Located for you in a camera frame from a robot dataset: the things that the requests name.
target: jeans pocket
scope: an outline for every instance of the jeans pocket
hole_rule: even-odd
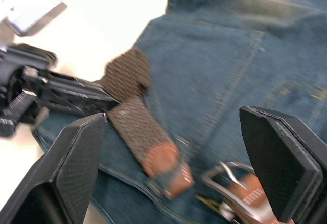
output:
[[[295,116],[312,127],[324,106],[326,95],[325,87],[298,80],[287,80],[277,85],[264,98],[261,107]]]

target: denim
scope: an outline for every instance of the denim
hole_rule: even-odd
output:
[[[226,223],[219,194],[200,176],[219,161],[250,164],[242,106],[296,116],[327,141],[326,2],[168,0],[134,47],[150,61],[143,101],[182,151],[195,186],[164,198],[108,121],[92,196],[108,223]],[[33,134],[47,151],[77,118],[51,112]]]

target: brown leather tip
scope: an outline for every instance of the brown leather tip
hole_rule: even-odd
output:
[[[180,170],[171,180],[167,190],[165,191],[165,197],[168,199],[173,199],[193,185],[194,180],[191,174],[191,170],[186,163],[183,163],[180,167]]]
[[[150,148],[143,163],[145,173],[150,177],[169,172],[176,167],[179,150],[172,142],[157,143]]]

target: white surface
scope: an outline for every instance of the white surface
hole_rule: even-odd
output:
[[[90,81],[106,62],[129,49],[147,22],[164,13],[167,0],[63,0],[68,8],[37,35],[16,38],[57,54],[58,71]],[[42,155],[27,126],[0,139],[0,208]],[[84,223],[104,223],[89,207]]]

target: silver belt buckle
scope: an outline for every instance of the silver belt buckle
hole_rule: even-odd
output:
[[[245,203],[243,200],[239,199],[237,196],[235,196],[225,187],[212,180],[213,177],[217,175],[221,175],[225,171],[234,184],[242,186],[243,188],[247,189],[248,187],[243,182],[237,180],[237,178],[235,177],[235,175],[231,170],[231,167],[245,169],[255,175],[254,169],[246,164],[237,163],[237,162],[228,162],[228,163],[220,162],[220,165],[217,165],[212,170],[207,171],[205,174],[202,175],[201,178],[207,186],[218,191],[227,200],[235,204],[243,213],[245,213],[252,219],[260,223],[269,221],[271,216],[273,216],[273,212],[268,200],[264,202],[262,205],[260,205],[259,207],[252,207],[247,203]]]

